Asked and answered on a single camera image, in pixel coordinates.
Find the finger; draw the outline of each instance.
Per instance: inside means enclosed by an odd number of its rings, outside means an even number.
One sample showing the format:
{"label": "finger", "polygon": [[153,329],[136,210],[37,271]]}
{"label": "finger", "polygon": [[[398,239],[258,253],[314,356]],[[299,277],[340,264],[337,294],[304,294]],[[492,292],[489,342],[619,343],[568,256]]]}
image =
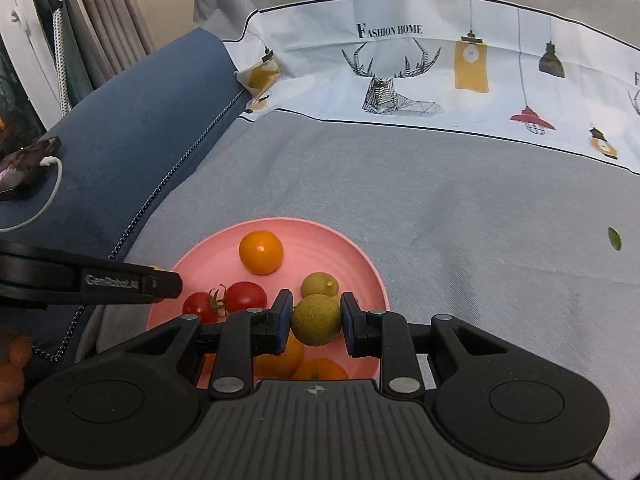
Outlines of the finger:
{"label": "finger", "polygon": [[0,364],[0,404],[17,399],[24,391],[24,375],[10,363]]}
{"label": "finger", "polygon": [[9,361],[18,368],[24,368],[31,359],[31,343],[21,335],[9,347]]}
{"label": "finger", "polygon": [[18,425],[0,430],[0,447],[12,446],[18,441]]}
{"label": "finger", "polygon": [[0,404],[0,431],[18,423],[18,399]]}

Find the tangerine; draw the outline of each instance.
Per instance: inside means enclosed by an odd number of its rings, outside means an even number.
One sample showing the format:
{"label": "tangerine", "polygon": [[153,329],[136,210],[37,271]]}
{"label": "tangerine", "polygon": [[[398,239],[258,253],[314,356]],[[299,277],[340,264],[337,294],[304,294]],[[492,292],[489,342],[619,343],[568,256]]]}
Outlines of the tangerine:
{"label": "tangerine", "polygon": [[271,274],[284,259],[282,242],[270,231],[252,231],[245,235],[238,253],[244,266],[254,274]]}
{"label": "tangerine", "polygon": [[304,345],[289,332],[287,347],[282,354],[263,354],[254,358],[254,375],[260,378],[289,379],[304,358]]}
{"label": "tangerine", "polygon": [[302,363],[292,376],[294,381],[341,381],[348,378],[344,368],[325,357]]}

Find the green fruit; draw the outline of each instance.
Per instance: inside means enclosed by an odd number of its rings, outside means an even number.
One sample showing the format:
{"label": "green fruit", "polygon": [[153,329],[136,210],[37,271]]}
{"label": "green fruit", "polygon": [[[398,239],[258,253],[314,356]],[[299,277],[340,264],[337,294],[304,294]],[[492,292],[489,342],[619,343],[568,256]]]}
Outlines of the green fruit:
{"label": "green fruit", "polygon": [[326,272],[314,272],[308,275],[300,285],[300,294],[303,298],[312,294],[335,296],[338,292],[340,292],[338,280]]}
{"label": "green fruit", "polygon": [[298,341],[307,346],[330,343],[341,328],[340,306],[322,294],[307,296],[291,314],[291,331]]}

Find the silver screw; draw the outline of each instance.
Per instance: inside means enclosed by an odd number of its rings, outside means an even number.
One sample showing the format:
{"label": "silver screw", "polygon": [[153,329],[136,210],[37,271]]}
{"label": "silver screw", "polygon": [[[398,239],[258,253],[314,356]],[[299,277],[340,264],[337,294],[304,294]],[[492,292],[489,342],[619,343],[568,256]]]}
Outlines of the silver screw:
{"label": "silver screw", "polygon": [[234,394],[244,388],[244,382],[237,377],[220,377],[211,386],[221,394]]}
{"label": "silver screw", "polygon": [[389,381],[389,387],[399,394],[412,394],[420,389],[420,383],[411,377],[396,377]]}

